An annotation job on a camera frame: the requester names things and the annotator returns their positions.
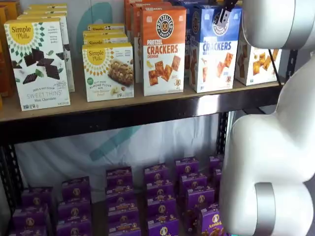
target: chocolate image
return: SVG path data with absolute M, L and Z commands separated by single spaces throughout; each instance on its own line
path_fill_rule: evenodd
M 33 58 L 33 54 L 29 54 L 24 57 L 26 66 L 30 66 L 36 63 L 36 60 Z
M 47 66 L 53 63 L 54 59 L 43 58 L 36 65 L 38 66 Z
M 44 52 L 38 49 L 31 49 L 31 53 L 33 54 L 33 59 L 35 61 L 40 61 L 41 59 L 44 58 Z
M 37 75 L 35 73 L 30 74 L 24 79 L 23 84 L 28 84 L 28 83 L 34 82 L 36 80 L 36 78 L 37 78 Z
M 48 77 L 56 80 L 60 79 L 58 69 L 55 65 L 46 65 L 45 68 Z

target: blue cracker box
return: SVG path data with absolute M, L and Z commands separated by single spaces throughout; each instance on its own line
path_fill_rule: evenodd
M 224 28 L 214 23 L 221 9 L 219 5 L 199 5 L 190 12 L 189 84 L 196 92 L 233 87 L 242 9 L 233 8 Z

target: cracker image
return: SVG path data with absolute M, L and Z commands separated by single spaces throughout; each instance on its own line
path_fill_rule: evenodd
M 155 63 L 157 76 L 164 76 L 164 65 L 163 61 L 158 61 Z
M 224 64 L 225 64 L 225 66 L 226 66 L 227 68 L 230 67 L 231 62 L 232 62 L 232 59 L 233 59 L 233 54 L 227 53 L 227 54 L 226 54 L 226 57 L 225 57 L 225 60 L 224 60 Z
M 221 77 L 221 74 L 223 72 L 223 69 L 225 68 L 225 65 L 223 62 L 219 62 L 218 63 L 218 66 L 217 66 L 217 76 L 220 78 Z
M 264 68 L 266 71 L 268 71 L 270 63 L 271 63 L 271 58 L 270 58 L 270 56 L 268 56 L 266 61 L 265 61 L 265 63 L 264 63 L 264 65 L 262 66 L 262 68 Z
M 172 63 L 172 68 L 173 70 L 176 70 L 178 71 L 178 67 L 179 67 L 179 64 L 181 63 L 181 58 L 178 57 L 178 56 L 174 56 L 173 58 L 173 63 Z
M 155 70 L 149 71 L 149 80 L 151 86 L 158 84 L 157 72 Z
M 133 69 L 126 63 L 119 60 L 111 60 L 108 76 L 125 86 L 133 85 Z
M 252 74 L 253 75 L 259 74 L 259 70 L 260 70 L 260 61 L 255 61 L 252 64 Z

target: white box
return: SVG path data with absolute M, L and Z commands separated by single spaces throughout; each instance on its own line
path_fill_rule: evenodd
M 134 96 L 130 43 L 84 45 L 82 55 L 88 102 Z
M 59 19 L 4 24 L 22 111 L 70 105 Z

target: brand logo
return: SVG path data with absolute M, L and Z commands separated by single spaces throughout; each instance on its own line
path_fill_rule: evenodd
M 213 23 L 212 23 L 212 27 L 213 27 L 213 31 L 214 33 L 217 35 L 217 36 L 222 36 L 226 33 L 227 29 L 228 29 L 228 25 L 229 25 L 229 20 L 227 20 L 227 23 L 224 27 L 218 27 L 215 22 L 218 22 L 219 21 L 219 17 L 220 17 L 220 13 L 218 13 L 216 16 L 215 16 L 215 19 L 213 20 Z
M 161 15 L 157 20 L 157 34 L 161 38 L 168 38 L 174 30 L 174 22 L 168 14 Z

